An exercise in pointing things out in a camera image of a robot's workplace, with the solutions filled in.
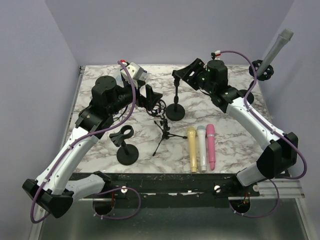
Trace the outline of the pink microphone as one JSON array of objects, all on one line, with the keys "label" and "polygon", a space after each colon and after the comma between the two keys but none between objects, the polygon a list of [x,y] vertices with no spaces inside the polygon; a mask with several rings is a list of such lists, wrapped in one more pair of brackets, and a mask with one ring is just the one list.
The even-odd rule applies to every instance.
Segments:
[{"label": "pink microphone", "polygon": [[211,170],[216,166],[216,151],[215,151],[215,127],[213,124],[206,126],[206,138],[207,138],[207,152],[208,162]]}]

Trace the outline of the black round base stand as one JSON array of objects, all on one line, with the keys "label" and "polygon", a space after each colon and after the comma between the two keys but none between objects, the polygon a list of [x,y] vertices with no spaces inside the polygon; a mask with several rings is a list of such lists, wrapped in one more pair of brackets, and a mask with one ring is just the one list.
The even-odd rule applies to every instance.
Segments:
[{"label": "black round base stand", "polygon": [[173,103],[168,105],[165,114],[167,118],[171,121],[180,121],[185,116],[185,109],[182,105],[179,104],[179,96],[178,96],[178,88],[180,85],[180,78],[174,77],[174,87],[175,87],[175,95],[173,98]]}]

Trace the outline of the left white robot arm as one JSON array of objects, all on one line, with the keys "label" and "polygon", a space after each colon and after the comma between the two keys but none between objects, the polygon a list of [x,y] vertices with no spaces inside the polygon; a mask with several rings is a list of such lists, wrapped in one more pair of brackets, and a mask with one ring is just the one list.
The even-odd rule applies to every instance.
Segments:
[{"label": "left white robot arm", "polygon": [[105,75],[95,81],[92,99],[75,122],[71,135],[51,164],[36,178],[27,179],[23,190],[32,199],[32,206],[39,205],[55,218],[62,217],[73,202],[97,194],[104,198],[110,194],[108,178],[100,171],[80,180],[71,176],[86,153],[102,138],[106,131],[115,129],[114,115],[131,105],[152,110],[162,98],[145,85],[146,95],[141,95],[134,85]]}]

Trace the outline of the beige microphone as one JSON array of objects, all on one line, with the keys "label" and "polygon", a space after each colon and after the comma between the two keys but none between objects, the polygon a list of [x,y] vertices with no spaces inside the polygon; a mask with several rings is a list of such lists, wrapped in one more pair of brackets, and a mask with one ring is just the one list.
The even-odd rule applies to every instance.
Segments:
[{"label": "beige microphone", "polygon": [[189,145],[190,171],[197,172],[197,149],[196,149],[196,129],[193,126],[187,128],[187,139]]}]

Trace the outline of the white grey-head microphone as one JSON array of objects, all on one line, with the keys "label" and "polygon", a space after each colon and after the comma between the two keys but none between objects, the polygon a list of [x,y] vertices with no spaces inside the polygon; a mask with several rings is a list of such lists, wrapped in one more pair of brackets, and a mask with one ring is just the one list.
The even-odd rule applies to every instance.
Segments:
[{"label": "white grey-head microphone", "polygon": [[200,171],[205,172],[207,170],[206,128],[199,125],[196,133],[198,136]]}]

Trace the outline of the clear plastic screw box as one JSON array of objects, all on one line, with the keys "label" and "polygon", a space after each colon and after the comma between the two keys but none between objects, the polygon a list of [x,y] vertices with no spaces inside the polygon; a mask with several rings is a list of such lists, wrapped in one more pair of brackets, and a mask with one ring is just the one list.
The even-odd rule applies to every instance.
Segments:
[{"label": "clear plastic screw box", "polygon": [[[127,69],[129,75],[131,76],[136,89],[141,88],[148,82],[150,75],[141,66],[135,63],[132,63],[127,65],[125,68]],[[120,70],[119,74],[115,77],[115,80],[117,83],[120,83],[120,81],[123,81],[123,82],[127,82],[129,85],[131,84],[128,74],[123,68]]]}]

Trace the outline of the grey slim microphone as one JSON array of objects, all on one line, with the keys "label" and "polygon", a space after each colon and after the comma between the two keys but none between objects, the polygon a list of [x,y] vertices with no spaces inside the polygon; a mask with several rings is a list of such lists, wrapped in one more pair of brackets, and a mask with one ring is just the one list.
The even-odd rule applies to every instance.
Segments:
[{"label": "grey slim microphone", "polygon": [[294,32],[289,29],[285,28],[281,31],[281,33],[278,35],[275,43],[267,53],[266,57],[263,59],[262,63],[260,64],[259,68],[256,71],[257,77],[260,77],[264,74],[267,67],[271,64],[271,62],[274,60],[274,58],[277,56],[277,54],[280,52],[280,50],[291,40],[293,37]]}]

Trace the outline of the black front mounting rail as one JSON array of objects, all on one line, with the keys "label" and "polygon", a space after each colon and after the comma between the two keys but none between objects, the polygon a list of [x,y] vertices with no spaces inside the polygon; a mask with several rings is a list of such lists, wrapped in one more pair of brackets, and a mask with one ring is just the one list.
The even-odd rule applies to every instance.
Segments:
[{"label": "black front mounting rail", "polygon": [[136,208],[228,208],[241,200],[289,197],[296,185],[276,178],[242,187],[231,173],[102,173],[102,194],[80,193],[77,200],[111,200],[120,209]]}]

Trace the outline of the black tripod shock mount stand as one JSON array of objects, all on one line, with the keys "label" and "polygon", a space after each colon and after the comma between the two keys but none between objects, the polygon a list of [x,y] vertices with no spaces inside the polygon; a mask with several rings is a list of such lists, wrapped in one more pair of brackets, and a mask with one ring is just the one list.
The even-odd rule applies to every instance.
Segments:
[{"label": "black tripod shock mount stand", "polygon": [[169,132],[171,128],[169,127],[168,119],[165,117],[166,108],[167,108],[167,105],[165,101],[161,99],[155,104],[152,110],[146,111],[148,115],[154,118],[160,118],[159,122],[157,122],[156,120],[153,121],[154,124],[157,125],[162,132],[161,140],[159,141],[155,151],[152,154],[153,157],[156,155],[157,150],[163,140],[168,140],[169,138],[172,138],[172,137],[187,139],[187,136],[177,135]]}]

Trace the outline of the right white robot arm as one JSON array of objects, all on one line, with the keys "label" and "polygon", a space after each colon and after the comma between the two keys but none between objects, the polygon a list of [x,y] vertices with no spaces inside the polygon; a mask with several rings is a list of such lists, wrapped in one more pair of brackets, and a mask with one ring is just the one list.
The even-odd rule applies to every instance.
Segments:
[{"label": "right white robot arm", "polygon": [[234,195],[241,196],[249,185],[273,179],[296,164],[294,148],[298,137],[273,126],[245,100],[240,90],[228,84],[228,68],[222,60],[204,63],[197,58],[190,65],[174,70],[172,76],[194,90],[205,90],[212,103],[240,123],[260,145],[263,152],[256,163],[239,171],[230,183]]}]

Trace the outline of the black clip stand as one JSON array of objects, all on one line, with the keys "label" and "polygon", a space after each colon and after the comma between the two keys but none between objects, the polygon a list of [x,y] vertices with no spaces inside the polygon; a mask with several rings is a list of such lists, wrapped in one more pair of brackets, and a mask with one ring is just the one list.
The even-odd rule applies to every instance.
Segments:
[{"label": "black clip stand", "polygon": [[109,135],[112,143],[118,147],[116,153],[117,161],[124,166],[134,164],[139,157],[138,149],[134,145],[125,142],[133,135],[134,129],[131,125],[125,125],[118,132]]}]

